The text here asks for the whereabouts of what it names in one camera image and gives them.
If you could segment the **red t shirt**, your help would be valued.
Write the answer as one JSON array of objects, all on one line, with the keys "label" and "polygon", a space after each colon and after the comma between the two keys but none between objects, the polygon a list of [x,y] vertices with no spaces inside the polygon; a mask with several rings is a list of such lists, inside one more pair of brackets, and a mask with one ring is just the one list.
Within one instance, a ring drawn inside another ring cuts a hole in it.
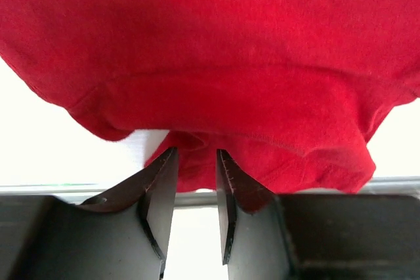
[{"label": "red t shirt", "polygon": [[1,0],[1,57],[100,138],[166,130],[180,192],[224,149],[273,191],[354,193],[419,97],[419,0]]}]

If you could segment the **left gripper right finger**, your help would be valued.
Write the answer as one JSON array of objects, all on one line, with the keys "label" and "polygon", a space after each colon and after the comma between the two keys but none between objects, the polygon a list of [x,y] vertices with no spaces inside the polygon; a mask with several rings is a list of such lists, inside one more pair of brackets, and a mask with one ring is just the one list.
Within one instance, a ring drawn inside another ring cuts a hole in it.
[{"label": "left gripper right finger", "polygon": [[217,206],[222,263],[227,265],[240,213],[255,214],[274,199],[274,193],[244,172],[226,150],[216,153]]}]

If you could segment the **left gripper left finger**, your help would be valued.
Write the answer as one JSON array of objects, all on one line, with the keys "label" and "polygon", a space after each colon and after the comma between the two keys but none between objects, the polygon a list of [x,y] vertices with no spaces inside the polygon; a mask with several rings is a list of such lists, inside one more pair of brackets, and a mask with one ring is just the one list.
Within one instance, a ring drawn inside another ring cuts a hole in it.
[{"label": "left gripper left finger", "polygon": [[177,149],[169,148],[141,171],[87,199],[80,207],[99,213],[117,213],[134,207],[154,252],[160,260],[166,260],[175,205],[178,163]]}]

